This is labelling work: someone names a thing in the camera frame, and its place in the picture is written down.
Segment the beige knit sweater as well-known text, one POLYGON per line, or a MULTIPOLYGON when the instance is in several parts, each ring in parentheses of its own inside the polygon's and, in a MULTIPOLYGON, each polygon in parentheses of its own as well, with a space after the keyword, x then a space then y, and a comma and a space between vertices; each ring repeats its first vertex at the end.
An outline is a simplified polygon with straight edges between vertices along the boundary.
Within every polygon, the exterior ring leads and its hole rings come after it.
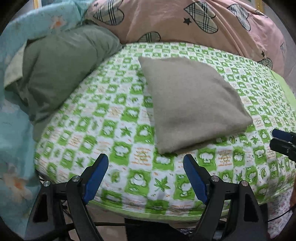
POLYGON ((160 154, 246 130, 253 123, 238 92, 210 65, 185 57, 139 57, 152 97, 160 154))

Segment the blue floral pillow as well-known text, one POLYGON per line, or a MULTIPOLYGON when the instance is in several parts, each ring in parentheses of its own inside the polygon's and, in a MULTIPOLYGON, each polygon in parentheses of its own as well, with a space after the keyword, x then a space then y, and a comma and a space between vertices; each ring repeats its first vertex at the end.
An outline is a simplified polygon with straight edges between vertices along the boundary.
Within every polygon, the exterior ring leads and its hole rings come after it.
POLYGON ((54 1, 9 22, 1 33, 1 218, 24 237, 40 190, 35 172, 33 125, 20 97, 4 89, 4 73, 29 39, 69 30, 82 23, 90 1, 54 1))

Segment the pink plaid heart quilt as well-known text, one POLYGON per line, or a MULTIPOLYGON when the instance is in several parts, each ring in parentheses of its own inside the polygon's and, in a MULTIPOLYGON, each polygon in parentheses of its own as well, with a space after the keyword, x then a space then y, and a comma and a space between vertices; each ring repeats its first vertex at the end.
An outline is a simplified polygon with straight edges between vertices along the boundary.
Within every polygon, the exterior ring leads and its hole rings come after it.
POLYGON ((94 1, 85 18, 124 44, 192 43, 284 73, 283 34, 268 16, 242 1, 94 1))

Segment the green white patterned bedsheet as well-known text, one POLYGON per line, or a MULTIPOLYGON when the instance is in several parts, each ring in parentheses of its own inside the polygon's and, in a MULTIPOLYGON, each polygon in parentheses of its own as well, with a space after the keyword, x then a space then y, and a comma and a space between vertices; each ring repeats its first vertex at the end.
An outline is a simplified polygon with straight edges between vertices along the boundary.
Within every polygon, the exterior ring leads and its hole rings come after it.
POLYGON ((187 43, 132 43, 85 78, 54 114, 35 153, 36 169, 53 182, 80 175, 104 153, 108 171, 94 203, 134 218, 197 221, 204 211, 183 169, 183 155, 156 148, 152 98, 139 56, 186 57, 209 64, 238 92, 253 124, 191 151, 223 181, 246 180, 259 204, 293 186, 295 164, 269 148, 274 128, 295 131, 295 97, 271 70, 217 49, 187 43))

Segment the green pillow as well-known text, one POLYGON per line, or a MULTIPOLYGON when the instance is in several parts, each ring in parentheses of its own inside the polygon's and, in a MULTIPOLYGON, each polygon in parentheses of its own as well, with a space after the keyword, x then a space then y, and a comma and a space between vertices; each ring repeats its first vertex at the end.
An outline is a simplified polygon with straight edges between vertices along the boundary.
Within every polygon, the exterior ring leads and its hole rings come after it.
POLYGON ((118 37, 97 25, 30 40, 4 74, 4 89, 16 93, 38 141, 55 111, 97 66, 122 49, 118 37))

